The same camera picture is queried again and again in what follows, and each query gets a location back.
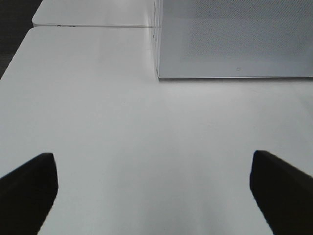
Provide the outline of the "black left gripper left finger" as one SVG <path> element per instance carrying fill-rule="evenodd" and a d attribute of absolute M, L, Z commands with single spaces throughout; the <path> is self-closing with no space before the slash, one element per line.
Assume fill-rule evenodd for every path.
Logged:
<path fill-rule="evenodd" d="M 0 233 L 36 235 L 58 193 L 52 153 L 42 153 L 0 179 Z"/>

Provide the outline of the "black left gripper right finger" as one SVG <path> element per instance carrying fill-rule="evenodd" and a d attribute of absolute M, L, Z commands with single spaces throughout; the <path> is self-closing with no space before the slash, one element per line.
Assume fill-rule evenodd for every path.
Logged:
<path fill-rule="evenodd" d="M 249 187 L 272 233 L 313 233 L 313 178 L 264 150 L 253 154 Z"/>

